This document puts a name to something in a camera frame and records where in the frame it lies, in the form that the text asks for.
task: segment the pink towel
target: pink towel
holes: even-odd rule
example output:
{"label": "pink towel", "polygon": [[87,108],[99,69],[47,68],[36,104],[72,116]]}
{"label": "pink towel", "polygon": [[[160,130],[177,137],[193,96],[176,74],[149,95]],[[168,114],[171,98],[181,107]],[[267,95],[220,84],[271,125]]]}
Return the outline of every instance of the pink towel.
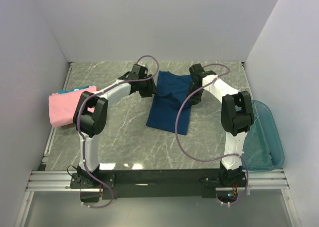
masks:
{"label": "pink towel", "polygon": [[49,96],[49,115],[51,125],[56,128],[71,124],[82,92],[94,92],[96,90],[96,86],[89,86],[88,88],[82,90],[63,94],[54,93]]}

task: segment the wire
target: wire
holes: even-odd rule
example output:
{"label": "wire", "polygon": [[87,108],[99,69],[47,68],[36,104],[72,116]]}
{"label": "wire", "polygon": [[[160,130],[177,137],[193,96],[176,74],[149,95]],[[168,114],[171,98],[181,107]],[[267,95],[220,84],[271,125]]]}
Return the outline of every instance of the wire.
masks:
{"label": "wire", "polygon": [[70,174],[70,172],[69,172],[69,168],[70,168],[71,166],[76,170],[76,167],[75,167],[75,166],[73,166],[73,165],[68,166],[68,168],[66,169],[66,172],[67,172],[70,176],[72,176],[72,175]]}
{"label": "wire", "polygon": [[181,145],[180,141],[179,141],[179,138],[178,138],[178,132],[177,132],[177,127],[178,127],[178,121],[179,121],[179,117],[180,117],[180,114],[185,106],[185,104],[188,102],[188,100],[194,95],[196,94],[197,92],[199,92],[200,90],[203,90],[205,87],[215,83],[215,81],[222,77],[222,76],[225,76],[227,75],[228,73],[230,73],[230,69],[228,66],[224,65],[224,64],[220,64],[220,63],[212,63],[212,64],[209,64],[209,65],[206,65],[206,66],[203,66],[203,68],[206,68],[206,67],[209,67],[209,66],[215,66],[215,65],[218,65],[218,66],[222,66],[224,68],[226,68],[226,72],[225,73],[222,73],[220,75],[218,75],[214,80],[212,80],[211,82],[209,82],[208,84],[206,85],[203,85],[201,87],[199,87],[198,89],[196,89],[195,91],[193,91],[192,93],[189,94],[189,96],[186,97],[186,99],[184,100],[184,102],[182,103],[178,113],[177,113],[177,117],[176,117],[176,121],[175,121],[175,137],[176,137],[176,141],[177,141],[177,144],[180,148],[180,150],[185,154],[187,155],[189,158],[195,160],[195,161],[200,161],[200,162],[211,162],[211,161],[217,161],[217,160],[220,160],[220,159],[223,159],[225,157],[228,157],[228,156],[238,156],[242,162],[244,163],[244,166],[246,168],[246,175],[247,175],[247,178],[246,178],[246,186],[245,186],[245,189],[244,189],[244,192],[243,194],[234,202],[230,203],[231,205],[232,204],[235,204],[237,203],[238,201],[240,201],[244,195],[247,193],[247,190],[248,190],[248,180],[249,180],[249,171],[248,171],[248,165],[246,163],[246,161],[243,159],[243,157],[237,153],[231,153],[231,154],[226,154],[226,155],[223,155],[223,156],[219,156],[219,157],[216,157],[216,158],[212,158],[212,159],[199,159],[199,158],[196,158],[196,157],[193,157],[191,156],[189,153],[186,152],[186,150],[183,148],[183,146]]}
{"label": "wire", "polygon": [[86,165],[86,159],[85,159],[85,158],[86,158],[86,155],[85,155],[86,137],[84,136],[84,134],[83,134],[82,131],[81,131],[81,126],[80,126],[81,115],[82,115],[82,113],[83,113],[83,111],[84,111],[84,107],[85,107],[86,103],[87,103],[91,98],[94,98],[94,97],[96,97],[96,96],[99,96],[99,95],[101,95],[101,94],[104,94],[105,92],[108,92],[108,91],[112,90],[113,88],[115,88],[115,87],[117,87],[117,86],[119,86],[119,85],[122,85],[122,84],[124,84],[124,83],[148,81],[148,80],[154,78],[154,77],[158,74],[158,72],[159,72],[159,70],[160,70],[160,65],[159,65],[159,62],[158,62],[153,56],[151,56],[151,55],[141,56],[141,57],[137,60],[136,64],[138,64],[139,61],[142,60],[142,59],[145,58],[145,57],[150,57],[150,58],[152,58],[152,59],[155,61],[156,65],[157,65],[157,70],[156,70],[156,72],[154,73],[154,75],[152,75],[152,76],[150,76],[150,77],[148,77],[148,78],[145,78],[145,79],[128,80],[128,81],[122,81],[122,82],[119,82],[119,83],[117,83],[117,84],[114,84],[114,85],[110,86],[109,88],[107,88],[107,89],[105,89],[105,90],[103,90],[103,91],[97,92],[97,93],[95,93],[95,94],[93,94],[93,95],[87,97],[87,98],[83,101],[83,103],[82,103],[82,105],[81,105],[81,107],[80,107],[79,114],[78,114],[78,116],[77,116],[77,129],[78,129],[78,132],[79,132],[79,134],[80,134],[80,136],[82,137],[82,140],[83,140],[83,141],[82,141],[82,156],[83,156],[83,165],[84,165],[85,171],[88,173],[88,175],[89,175],[93,180],[99,182],[101,185],[103,185],[104,187],[106,187],[106,188],[111,192],[111,199],[110,199],[110,201],[109,201],[108,203],[106,203],[105,205],[102,205],[102,206],[90,206],[90,205],[88,205],[87,203],[83,203],[83,205],[85,205],[85,206],[87,206],[87,207],[89,207],[89,208],[100,209],[100,208],[104,208],[104,207],[106,207],[106,206],[109,206],[109,205],[111,204],[111,202],[113,201],[113,199],[114,199],[114,192],[113,192],[113,190],[109,187],[109,185],[107,185],[107,184],[104,183],[103,181],[101,181],[101,180],[99,180],[98,178],[96,178],[95,176],[93,176],[93,175],[91,174],[91,172],[89,171],[88,166]]}

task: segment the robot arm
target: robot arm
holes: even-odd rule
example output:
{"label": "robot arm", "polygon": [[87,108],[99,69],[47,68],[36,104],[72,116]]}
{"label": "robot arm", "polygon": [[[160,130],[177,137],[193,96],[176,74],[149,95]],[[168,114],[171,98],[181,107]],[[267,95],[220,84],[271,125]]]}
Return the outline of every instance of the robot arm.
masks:
{"label": "robot arm", "polygon": [[[193,83],[190,85],[189,93],[201,86],[205,86],[215,79],[212,84],[204,87],[209,93],[221,102],[221,123],[226,131],[226,143],[224,154],[243,152],[244,141],[250,126],[254,123],[254,114],[251,97],[247,91],[239,91],[227,83],[218,79],[213,71],[204,71],[201,64],[195,64],[190,69]],[[197,104],[201,100],[203,90],[197,92],[191,101]],[[231,172],[241,168],[241,160],[236,156],[228,156],[222,159],[221,168]]]}
{"label": "robot arm", "polygon": [[[125,73],[119,77],[112,85],[94,93],[83,92],[79,103],[77,105],[75,114],[73,116],[73,123],[77,124],[77,117],[80,111],[80,107],[84,100],[97,93],[102,93],[99,96],[91,98],[85,105],[84,111],[81,114],[81,131],[84,135],[80,137],[81,158],[78,168],[85,170],[83,163],[83,141],[85,141],[85,159],[86,165],[90,172],[94,172],[99,167],[98,161],[98,147],[99,147],[99,134],[105,127],[107,118],[107,109],[109,105],[116,104],[123,97],[126,97],[133,92],[138,91],[141,97],[151,97],[156,93],[156,87],[153,79],[143,82],[129,82],[130,80],[145,79],[148,76],[148,69],[144,66],[134,64],[132,71]],[[88,111],[89,107],[94,107],[94,112]]]}

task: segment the transparent tray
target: transparent tray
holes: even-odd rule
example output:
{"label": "transparent tray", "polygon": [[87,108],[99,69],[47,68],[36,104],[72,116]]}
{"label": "transparent tray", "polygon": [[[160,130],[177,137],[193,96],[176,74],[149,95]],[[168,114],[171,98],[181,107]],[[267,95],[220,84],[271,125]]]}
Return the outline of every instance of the transparent tray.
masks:
{"label": "transparent tray", "polygon": [[243,158],[250,171],[279,169],[285,155],[273,115],[264,103],[256,100],[252,103],[255,123],[245,139]]}

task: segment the white enclosure wall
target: white enclosure wall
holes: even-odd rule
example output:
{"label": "white enclosure wall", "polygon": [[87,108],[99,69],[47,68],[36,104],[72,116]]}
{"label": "white enclosure wall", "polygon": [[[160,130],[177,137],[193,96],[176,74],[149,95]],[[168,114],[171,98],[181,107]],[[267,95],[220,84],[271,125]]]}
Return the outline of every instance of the white enclosure wall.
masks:
{"label": "white enclosure wall", "polygon": [[15,222],[50,131],[48,95],[67,62],[34,0],[0,0],[0,226]]}
{"label": "white enclosure wall", "polygon": [[69,61],[246,61],[277,0],[35,0]]}
{"label": "white enclosure wall", "polygon": [[319,224],[319,2],[279,0],[245,68],[272,110],[303,227]]}

